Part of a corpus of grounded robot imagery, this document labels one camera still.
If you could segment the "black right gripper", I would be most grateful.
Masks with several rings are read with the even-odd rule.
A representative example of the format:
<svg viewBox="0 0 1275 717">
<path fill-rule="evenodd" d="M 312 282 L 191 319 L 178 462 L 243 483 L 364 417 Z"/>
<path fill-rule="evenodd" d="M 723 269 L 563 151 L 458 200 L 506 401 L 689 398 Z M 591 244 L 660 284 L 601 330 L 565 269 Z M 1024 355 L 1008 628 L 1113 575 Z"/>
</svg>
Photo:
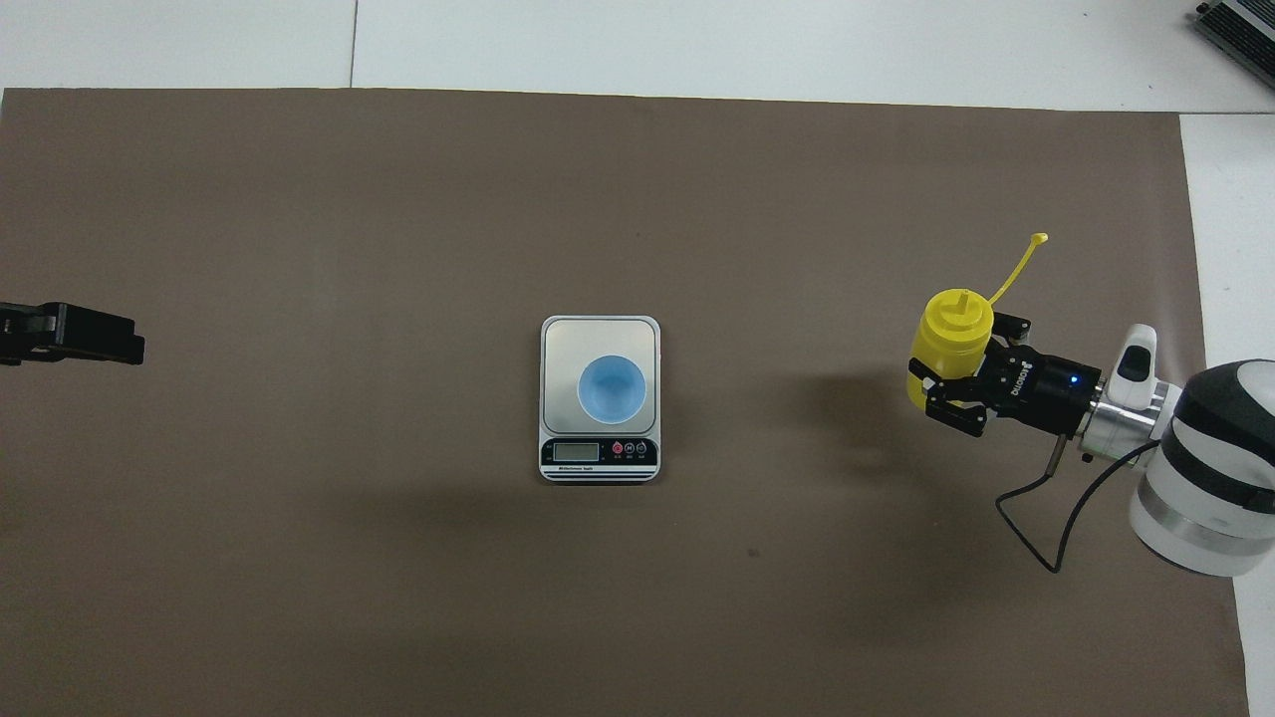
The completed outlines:
<svg viewBox="0 0 1275 717">
<path fill-rule="evenodd" d="M 994 313 L 991 346 L 975 376 L 943 379 L 921 358 L 907 371 L 921 380 L 921 408 L 961 434 L 980 438 L 988 407 L 1001 418 L 1038 427 L 1042 432 L 1075 438 L 1091 403 L 1102 394 L 1102 371 L 1089 364 L 1038 353 L 1030 347 L 1031 322 Z"/>
</svg>

